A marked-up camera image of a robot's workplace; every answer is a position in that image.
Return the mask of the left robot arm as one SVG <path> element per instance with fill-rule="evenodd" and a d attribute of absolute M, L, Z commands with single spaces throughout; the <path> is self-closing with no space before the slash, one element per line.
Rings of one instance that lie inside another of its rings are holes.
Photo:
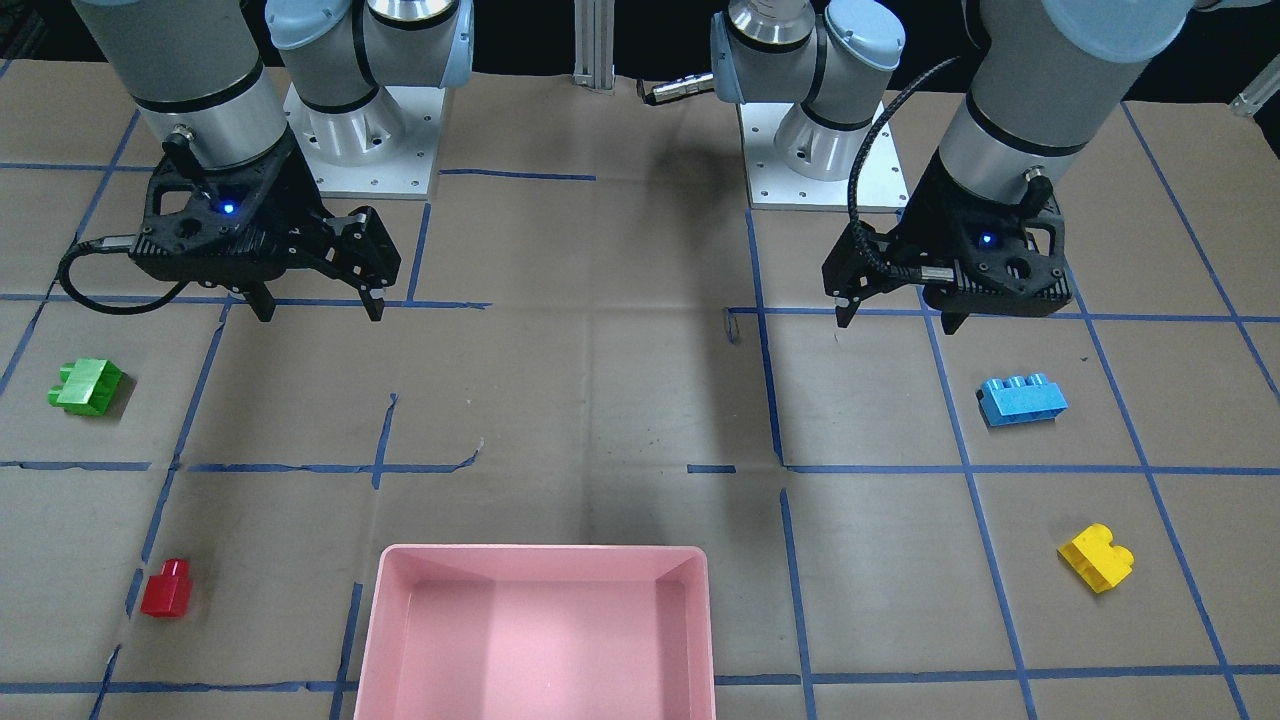
<path fill-rule="evenodd" d="M 900 222 L 859 217 L 863 167 L 888 119 L 931 73 L 881 96 L 905 47 L 877 1 L 731 1 L 710 26 L 716 94 L 785 102 L 785 165 L 846 187 L 849 222 L 822 266 L 837 323 L 914 284 L 952 334 L 972 314 L 1047 316 L 1073 299 L 1056 184 L 1149 61 L 1189 1 L 979 1 L 988 44 L 963 104 Z"/>

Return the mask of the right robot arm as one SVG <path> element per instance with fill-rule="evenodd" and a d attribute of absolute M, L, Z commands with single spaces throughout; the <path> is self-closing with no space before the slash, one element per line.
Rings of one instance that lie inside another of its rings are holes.
<path fill-rule="evenodd" d="M 78 1 L 77 14 L 163 146 L 133 234 L 77 242 L 58 283 L 96 313 L 159 310 L 188 284 L 223 287 L 261 322 L 269 283 L 310 269 L 381 319 L 401 255 L 378 211 L 338 217 L 321 169 L 366 168 L 367 190 L 424 195 L 430 118 L 394 88 L 463 86 L 471 1 L 269 1 L 297 108 L 282 105 L 237 1 Z"/>

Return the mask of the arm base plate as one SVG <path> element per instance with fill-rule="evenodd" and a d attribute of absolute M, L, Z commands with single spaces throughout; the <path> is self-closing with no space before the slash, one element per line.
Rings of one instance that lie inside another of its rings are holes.
<path fill-rule="evenodd" d="M 833 178 L 804 176 L 804 163 L 774 143 L 791 105 L 750 102 L 739 105 L 742 152 L 750 205 L 764 210 L 845 211 L 849 200 L 849 170 L 832 170 Z M 860 213 L 892 214 L 905 208 L 909 188 L 890 126 L 881 129 L 858 179 Z"/>
<path fill-rule="evenodd" d="M 428 199 L 449 92 L 392 86 L 361 108 L 321 113 L 288 88 L 284 111 L 325 197 Z"/>

